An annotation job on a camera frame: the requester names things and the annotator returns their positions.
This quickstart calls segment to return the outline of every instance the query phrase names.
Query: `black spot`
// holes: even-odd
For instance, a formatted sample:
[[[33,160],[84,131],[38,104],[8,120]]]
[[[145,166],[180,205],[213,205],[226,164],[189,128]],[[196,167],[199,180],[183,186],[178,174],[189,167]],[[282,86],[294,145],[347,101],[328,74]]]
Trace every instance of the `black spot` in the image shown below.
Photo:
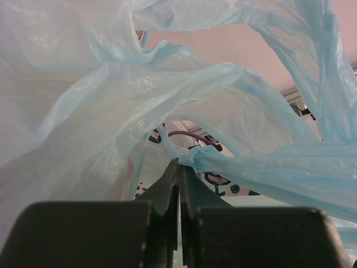
[[[260,194],[258,194],[258,193],[256,193],[256,192],[250,190],[248,195],[260,195]]]
[[[233,194],[238,194],[240,191],[240,187],[239,185],[234,184],[230,187],[230,190],[232,191]]]

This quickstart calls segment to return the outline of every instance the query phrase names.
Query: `translucent plastic bag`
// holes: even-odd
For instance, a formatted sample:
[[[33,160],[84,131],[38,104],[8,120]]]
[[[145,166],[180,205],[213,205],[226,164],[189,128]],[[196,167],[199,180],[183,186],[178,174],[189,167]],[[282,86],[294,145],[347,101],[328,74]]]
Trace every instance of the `translucent plastic bag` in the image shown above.
[[[168,159],[357,222],[357,82],[330,0],[2,0],[0,13],[0,241],[39,200],[132,199],[149,133],[182,119],[235,157],[182,153],[161,130]],[[166,42],[142,51],[135,33],[227,23],[277,53],[323,142],[254,71]]]

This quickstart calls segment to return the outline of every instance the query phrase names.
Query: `purple tube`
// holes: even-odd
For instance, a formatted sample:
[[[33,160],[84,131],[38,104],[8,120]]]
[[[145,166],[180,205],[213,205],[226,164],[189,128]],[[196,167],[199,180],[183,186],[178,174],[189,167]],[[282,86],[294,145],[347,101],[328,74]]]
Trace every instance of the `purple tube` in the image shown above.
[[[197,134],[193,134],[191,132],[188,131],[181,131],[181,130],[177,130],[177,131],[172,131],[168,134],[169,137],[173,136],[173,135],[186,135],[186,136],[190,136],[192,138],[196,138],[200,141],[203,141],[205,144],[207,145],[214,145],[214,142],[211,142],[209,140],[207,140],[206,138],[203,138]]]

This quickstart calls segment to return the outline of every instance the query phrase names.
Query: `blue plastic bag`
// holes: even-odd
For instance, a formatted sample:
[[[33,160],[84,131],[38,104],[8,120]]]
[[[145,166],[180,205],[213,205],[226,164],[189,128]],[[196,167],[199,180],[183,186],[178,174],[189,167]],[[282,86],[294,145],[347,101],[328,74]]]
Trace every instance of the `blue plastic bag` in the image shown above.
[[[357,222],[357,82],[330,0],[2,0],[0,13],[0,243],[33,202],[131,199],[149,133],[182,119],[235,157],[164,140],[181,163]],[[167,42],[143,51],[135,34],[228,23],[277,53],[323,142],[254,71]]]

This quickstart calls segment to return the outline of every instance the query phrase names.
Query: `pink ceiling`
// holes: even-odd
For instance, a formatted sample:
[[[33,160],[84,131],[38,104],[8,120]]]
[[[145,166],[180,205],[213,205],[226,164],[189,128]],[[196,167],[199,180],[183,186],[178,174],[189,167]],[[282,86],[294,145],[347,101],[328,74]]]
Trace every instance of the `pink ceiling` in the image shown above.
[[[357,63],[357,0],[333,0],[342,41],[352,64]],[[151,32],[147,47],[162,40],[185,44],[211,64],[231,62],[248,66],[281,92],[295,86],[289,72],[262,37],[247,25],[227,25],[193,32]]]

